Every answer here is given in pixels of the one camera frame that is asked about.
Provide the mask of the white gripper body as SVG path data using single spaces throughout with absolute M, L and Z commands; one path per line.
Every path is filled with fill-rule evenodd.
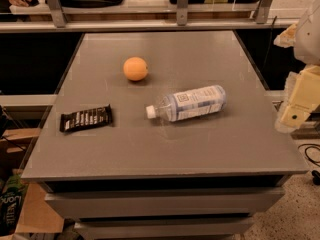
M 294 56 L 305 64 L 320 64 L 320 0 L 314 0 L 297 24 Z

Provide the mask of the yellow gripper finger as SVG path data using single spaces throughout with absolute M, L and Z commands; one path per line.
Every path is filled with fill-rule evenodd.
M 296 23 L 290 25 L 274 39 L 273 44 L 282 48 L 293 47 L 295 44 L 296 29 Z
M 284 100 L 280 105 L 275 129 L 291 133 L 320 106 L 320 67 L 306 65 L 299 73 L 290 72 L 284 87 Z

